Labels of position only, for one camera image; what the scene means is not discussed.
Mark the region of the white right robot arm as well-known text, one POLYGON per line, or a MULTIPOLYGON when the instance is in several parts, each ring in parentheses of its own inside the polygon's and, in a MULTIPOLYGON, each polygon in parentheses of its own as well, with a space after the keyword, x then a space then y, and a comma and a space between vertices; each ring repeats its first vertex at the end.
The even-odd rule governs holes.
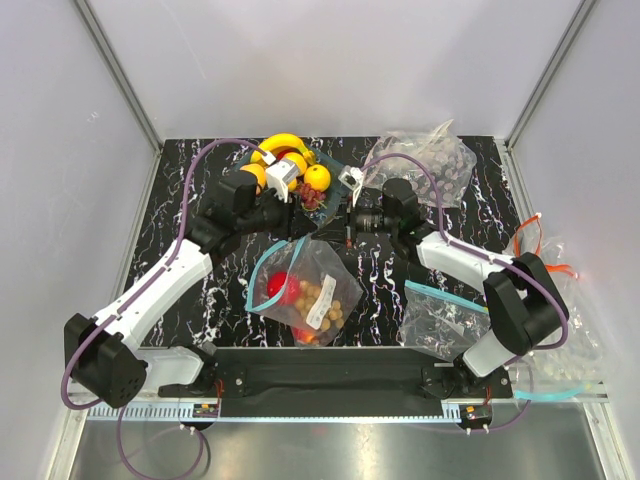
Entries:
POLYGON ((353 175, 341 212, 344 239, 352 244, 360 233, 385 233, 398 256, 424 268, 439 270, 482 293, 490 328, 454 360, 454 384, 476 396, 490 374, 534 350, 563 346, 569 334, 569 310, 543 260, 525 252, 497 254, 460 241, 430 224, 421 214, 409 181, 392 178, 376 207, 359 206, 362 183, 353 175))

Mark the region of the clear bag under right arm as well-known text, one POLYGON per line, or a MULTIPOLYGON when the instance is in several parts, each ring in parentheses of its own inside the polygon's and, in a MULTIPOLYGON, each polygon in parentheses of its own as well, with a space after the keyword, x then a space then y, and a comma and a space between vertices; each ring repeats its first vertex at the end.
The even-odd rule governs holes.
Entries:
POLYGON ((405 347, 451 363, 490 329, 486 307, 412 281, 405 282, 404 292, 399 335, 405 347))

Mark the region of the red apple fruit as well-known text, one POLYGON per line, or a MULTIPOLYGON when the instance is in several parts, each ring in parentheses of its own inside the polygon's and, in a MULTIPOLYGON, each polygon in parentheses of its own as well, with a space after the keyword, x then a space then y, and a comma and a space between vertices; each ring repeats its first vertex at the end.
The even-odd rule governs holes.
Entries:
POLYGON ((292 305, 301 295, 300 281, 293 274, 279 271, 271 275, 267 282, 269 298, 278 298, 280 305, 292 305))

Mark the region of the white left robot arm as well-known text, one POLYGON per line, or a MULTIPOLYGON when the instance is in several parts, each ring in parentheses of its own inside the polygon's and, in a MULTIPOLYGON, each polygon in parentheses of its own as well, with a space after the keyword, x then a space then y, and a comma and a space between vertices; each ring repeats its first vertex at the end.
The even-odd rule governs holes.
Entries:
POLYGON ((142 390, 181 385, 203 396, 214 388, 216 372, 206 365, 210 355, 193 346, 141 345, 171 306, 239 249, 244 236, 267 232, 294 240, 316 230, 298 201, 282 201, 273 189, 255 190, 253 184, 218 186, 145 275, 93 316, 75 314, 66 322, 61 397, 68 408, 80 407, 69 397, 71 380, 115 409, 142 390))

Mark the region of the brown longan bunch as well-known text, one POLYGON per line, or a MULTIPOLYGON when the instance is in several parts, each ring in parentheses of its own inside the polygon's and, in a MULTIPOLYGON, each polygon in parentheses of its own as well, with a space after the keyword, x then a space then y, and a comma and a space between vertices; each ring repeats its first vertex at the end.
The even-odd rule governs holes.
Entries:
POLYGON ((330 276, 326 276, 321 284, 300 282, 301 295, 294 307, 307 327, 326 332, 343 325, 342 304, 334 298, 336 286, 336 280, 330 276))

